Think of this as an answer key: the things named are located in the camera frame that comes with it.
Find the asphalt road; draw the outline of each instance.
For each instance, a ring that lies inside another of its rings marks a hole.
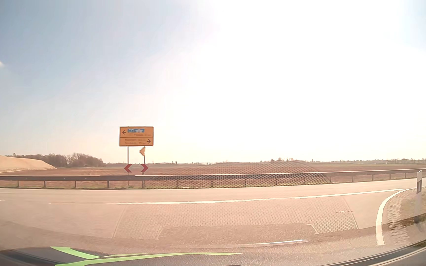
[[[0,250],[293,252],[324,264],[395,248],[376,247],[378,209],[415,186],[416,179],[178,190],[0,188]]]

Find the road sign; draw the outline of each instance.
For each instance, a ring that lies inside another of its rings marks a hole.
[[[120,126],[119,146],[154,146],[154,127]]]
[[[144,173],[147,169],[149,169],[145,163],[142,163],[141,165],[144,167],[144,169],[141,170],[141,173]]]
[[[126,165],[126,167],[124,167],[124,169],[126,170],[126,172],[132,173],[132,171],[129,170],[129,167],[131,167],[131,166],[132,166],[132,164],[128,164],[128,165]]]
[[[414,212],[415,223],[418,223],[420,221],[421,206],[422,206],[422,170],[420,170],[417,173],[417,196],[415,199],[415,212]]]

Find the sign border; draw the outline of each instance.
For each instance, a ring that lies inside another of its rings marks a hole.
[[[153,126],[140,126],[140,125],[136,125],[136,126],[120,126],[119,127],[119,136],[118,136],[118,145],[119,145],[119,147],[144,147],[145,145],[142,145],[142,146],[125,146],[125,145],[123,145],[123,146],[121,146],[121,128],[122,127],[143,127],[143,128],[147,128],[147,127],[151,127],[152,128],[152,145],[149,145],[149,146],[147,146],[147,147],[152,147],[152,146],[154,146],[154,127]]]

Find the white sign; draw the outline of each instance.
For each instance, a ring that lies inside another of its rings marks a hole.
[[[422,170],[417,173],[417,195],[415,199],[415,216],[414,221],[418,223],[419,215],[421,215],[420,211],[422,208]]]

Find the guardrail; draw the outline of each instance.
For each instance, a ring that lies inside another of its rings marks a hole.
[[[106,188],[110,181],[141,182],[139,188],[205,188],[205,187],[248,187],[248,186],[278,186],[303,184],[330,184],[380,181],[392,179],[415,178],[418,171],[426,177],[426,168],[365,170],[341,172],[302,172],[302,173],[268,173],[268,174],[216,174],[216,175],[144,175],[144,176],[0,176],[0,181],[41,181],[47,188],[46,182],[73,181],[74,188],[80,181],[105,181]]]

